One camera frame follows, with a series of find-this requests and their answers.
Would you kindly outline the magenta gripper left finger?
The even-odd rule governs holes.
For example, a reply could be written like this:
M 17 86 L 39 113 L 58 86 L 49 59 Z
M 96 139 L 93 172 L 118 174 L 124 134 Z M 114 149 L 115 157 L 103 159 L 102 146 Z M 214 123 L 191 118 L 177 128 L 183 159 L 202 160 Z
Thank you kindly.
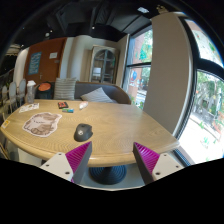
M 92 142 L 87 142 L 73 150 L 56 153 L 45 162 L 41 169 L 72 183 L 79 184 L 92 153 Z

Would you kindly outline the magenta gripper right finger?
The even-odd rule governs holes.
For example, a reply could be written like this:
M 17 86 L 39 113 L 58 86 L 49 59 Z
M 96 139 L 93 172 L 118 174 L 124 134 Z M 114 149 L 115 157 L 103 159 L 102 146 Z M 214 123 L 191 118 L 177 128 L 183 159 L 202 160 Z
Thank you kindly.
M 183 169 L 168 153 L 158 154 L 137 142 L 133 154 L 145 185 Z

